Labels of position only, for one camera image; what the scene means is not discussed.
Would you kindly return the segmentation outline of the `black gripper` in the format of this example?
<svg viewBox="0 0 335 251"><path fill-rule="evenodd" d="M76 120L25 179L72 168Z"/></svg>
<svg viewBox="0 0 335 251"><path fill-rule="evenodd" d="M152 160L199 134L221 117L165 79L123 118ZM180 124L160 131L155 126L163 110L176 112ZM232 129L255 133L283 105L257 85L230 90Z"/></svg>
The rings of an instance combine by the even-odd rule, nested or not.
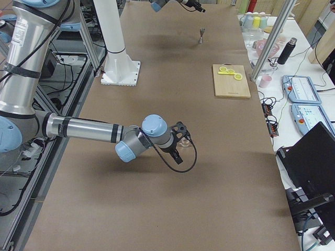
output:
<svg viewBox="0 0 335 251"><path fill-rule="evenodd" d="M203 9L201 6L196 6L196 3L194 0L182 0L182 4L184 4L187 7L194 7L197 11L204 13L206 10Z"/></svg>
<svg viewBox="0 0 335 251"><path fill-rule="evenodd" d="M169 153L171 157L174 159L174 161L179 165L183 162L183 160L180 157L180 154L177 151L176 146L177 143L173 141L170 145L168 145L167 143L160 145L160 149L165 153Z"/></svg>

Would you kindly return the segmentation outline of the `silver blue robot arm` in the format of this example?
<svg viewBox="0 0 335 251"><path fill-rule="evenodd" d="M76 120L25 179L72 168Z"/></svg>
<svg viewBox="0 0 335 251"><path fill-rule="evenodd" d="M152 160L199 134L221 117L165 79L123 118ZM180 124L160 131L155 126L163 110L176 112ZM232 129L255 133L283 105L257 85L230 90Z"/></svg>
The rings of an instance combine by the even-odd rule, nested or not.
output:
<svg viewBox="0 0 335 251"><path fill-rule="evenodd" d="M57 31L79 31L80 1L13 1L16 15L9 52L1 77L1 152L18 149L39 137L80 138L115 144L120 159L129 162L149 148L182 158L177 144L188 137L181 122L168 126L159 115L149 115L142 125L126 127L91 119L65 117L66 102L53 103L54 112L33 107L49 43Z"/></svg>
<svg viewBox="0 0 335 251"><path fill-rule="evenodd" d="M169 1L166 0L154 0L154 1L149 1L151 4L152 9L155 12L159 12ZM201 13L204 13L206 10L202 8L202 5L195 0L177 0L179 4L181 4L183 7L194 7L195 11L199 11Z"/></svg>

